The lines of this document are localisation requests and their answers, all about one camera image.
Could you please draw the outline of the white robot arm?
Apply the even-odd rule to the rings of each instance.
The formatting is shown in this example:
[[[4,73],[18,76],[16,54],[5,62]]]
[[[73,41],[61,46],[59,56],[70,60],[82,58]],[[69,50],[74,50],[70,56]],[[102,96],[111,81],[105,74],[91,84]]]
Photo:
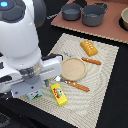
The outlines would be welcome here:
[[[17,98],[62,73],[61,56],[42,59],[36,28],[45,18],[43,0],[0,0],[0,93]]]

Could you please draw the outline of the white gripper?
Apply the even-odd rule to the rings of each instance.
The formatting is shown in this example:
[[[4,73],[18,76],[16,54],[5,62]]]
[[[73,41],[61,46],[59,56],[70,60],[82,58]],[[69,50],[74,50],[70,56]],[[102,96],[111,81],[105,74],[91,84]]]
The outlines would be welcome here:
[[[62,60],[61,55],[52,54],[43,57],[35,67],[18,71],[9,67],[4,57],[0,57],[0,93],[8,97],[8,92],[11,92],[17,98],[39,90],[43,80],[62,73]]]

